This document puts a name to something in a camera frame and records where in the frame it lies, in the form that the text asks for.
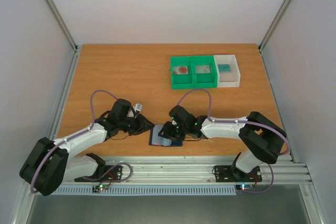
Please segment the dark blue card holder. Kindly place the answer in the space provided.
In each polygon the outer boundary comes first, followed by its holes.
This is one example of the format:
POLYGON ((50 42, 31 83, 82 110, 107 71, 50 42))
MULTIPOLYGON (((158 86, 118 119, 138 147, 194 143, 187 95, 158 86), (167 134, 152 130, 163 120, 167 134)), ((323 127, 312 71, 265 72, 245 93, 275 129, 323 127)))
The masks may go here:
POLYGON ((182 147, 183 143, 179 141, 172 141, 167 138, 159 136, 159 131, 163 125, 155 125, 150 131, 149 145, 159 147, 182 147))

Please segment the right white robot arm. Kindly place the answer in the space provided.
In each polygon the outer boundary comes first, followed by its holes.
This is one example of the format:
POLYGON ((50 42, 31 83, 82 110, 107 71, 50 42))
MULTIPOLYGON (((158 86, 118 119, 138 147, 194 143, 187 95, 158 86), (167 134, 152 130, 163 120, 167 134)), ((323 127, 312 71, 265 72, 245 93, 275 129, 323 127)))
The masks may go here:
POLYGON ((259 112, 237 119, 218 119, 207 115, 195 117, 182 106, 170 112, 158 136, 171 141, 184 141, 187 136, 194 140, 232 138, 241 140, 247 150, 239 153, 230 167, 237 182, 242 182, 250 172, 262 163, 275 164, 283 145, 290 150, 287 134, 259 112))

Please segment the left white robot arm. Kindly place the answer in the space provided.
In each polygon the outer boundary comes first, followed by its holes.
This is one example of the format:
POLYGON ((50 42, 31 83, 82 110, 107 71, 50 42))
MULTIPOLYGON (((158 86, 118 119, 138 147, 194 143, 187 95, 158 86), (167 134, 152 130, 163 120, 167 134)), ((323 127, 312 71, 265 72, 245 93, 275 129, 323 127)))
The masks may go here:
POLYGON ((154 124, 141 114, 141 108, 139 103, 132 105, 128 100, 117 99, 110 110, 94 118, 86 128, 54 140, 39 139, 20 169, 20 177, 30 184, 31 193, 43 196, 52 194, 65 181, 121 182, 121 177, 109 174, 114 168, 98 155, 77 155, 119 132, 134 136, 152 130, 154 124))

